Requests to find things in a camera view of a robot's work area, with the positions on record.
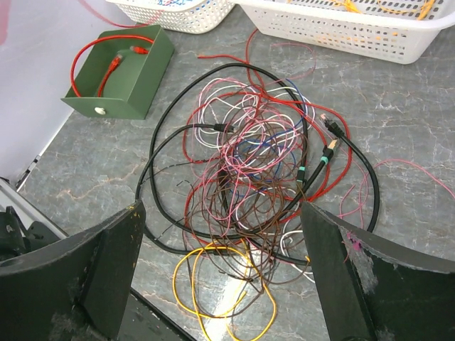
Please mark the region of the rectangular white perforated basket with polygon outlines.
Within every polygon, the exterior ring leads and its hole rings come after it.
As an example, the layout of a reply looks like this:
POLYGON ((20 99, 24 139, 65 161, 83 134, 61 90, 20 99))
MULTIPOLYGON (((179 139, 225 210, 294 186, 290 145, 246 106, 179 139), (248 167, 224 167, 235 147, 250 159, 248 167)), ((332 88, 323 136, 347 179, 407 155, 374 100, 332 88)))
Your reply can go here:
POLYGON ((454 26, 453 1, 237 1, 257 29, 356 55, 411 64, 454 26))

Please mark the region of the rounded white perforated basket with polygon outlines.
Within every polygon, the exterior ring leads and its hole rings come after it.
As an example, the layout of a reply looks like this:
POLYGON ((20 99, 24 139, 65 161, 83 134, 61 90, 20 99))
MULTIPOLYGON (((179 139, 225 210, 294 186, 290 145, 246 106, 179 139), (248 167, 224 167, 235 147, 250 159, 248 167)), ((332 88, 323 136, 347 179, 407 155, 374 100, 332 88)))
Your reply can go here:
POLYGON ((156 24, 167 30, 191 34, 202 34, 213 30, 235 6, 231 1, 225 0, 117 0, 112 3, 137 23, 156 24))

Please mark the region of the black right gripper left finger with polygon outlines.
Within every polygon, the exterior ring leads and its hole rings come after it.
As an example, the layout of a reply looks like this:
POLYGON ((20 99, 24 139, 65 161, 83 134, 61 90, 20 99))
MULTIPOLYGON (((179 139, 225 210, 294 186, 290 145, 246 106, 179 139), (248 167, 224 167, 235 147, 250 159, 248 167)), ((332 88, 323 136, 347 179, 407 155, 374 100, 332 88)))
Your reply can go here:
POLYGON ((145 228, 136 200, 22 255, 1 248, 2 340, 115 340, 145 228))

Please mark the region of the green plastic tray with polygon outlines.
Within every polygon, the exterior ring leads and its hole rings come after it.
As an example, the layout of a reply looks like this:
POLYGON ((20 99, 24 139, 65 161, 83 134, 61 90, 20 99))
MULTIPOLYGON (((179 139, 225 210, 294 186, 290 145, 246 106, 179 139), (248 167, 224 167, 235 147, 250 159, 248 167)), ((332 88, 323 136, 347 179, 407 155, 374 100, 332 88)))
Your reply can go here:
POLYGON ((145 119, 173 52, 159 25, 105 31, 74 57, 61 100, 86 117, 145 119))

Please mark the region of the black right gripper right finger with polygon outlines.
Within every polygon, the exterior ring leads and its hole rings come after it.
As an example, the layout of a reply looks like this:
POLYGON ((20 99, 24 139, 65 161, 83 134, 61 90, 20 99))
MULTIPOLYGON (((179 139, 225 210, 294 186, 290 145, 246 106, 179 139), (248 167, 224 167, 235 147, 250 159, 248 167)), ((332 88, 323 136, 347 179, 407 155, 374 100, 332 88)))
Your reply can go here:
POLYGON ((409 249, 311 202, 301 225, 331 340, 453 340, 454 262, 409 249))

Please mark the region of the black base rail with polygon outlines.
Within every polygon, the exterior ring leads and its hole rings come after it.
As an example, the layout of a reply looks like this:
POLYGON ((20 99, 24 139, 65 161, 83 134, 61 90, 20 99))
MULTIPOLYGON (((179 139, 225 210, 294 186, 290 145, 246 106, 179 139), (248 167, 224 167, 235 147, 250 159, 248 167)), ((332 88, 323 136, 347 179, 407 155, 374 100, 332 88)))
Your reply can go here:
POLYGON ((196 341, 133 288, 130 288, 117 340, 196 341))

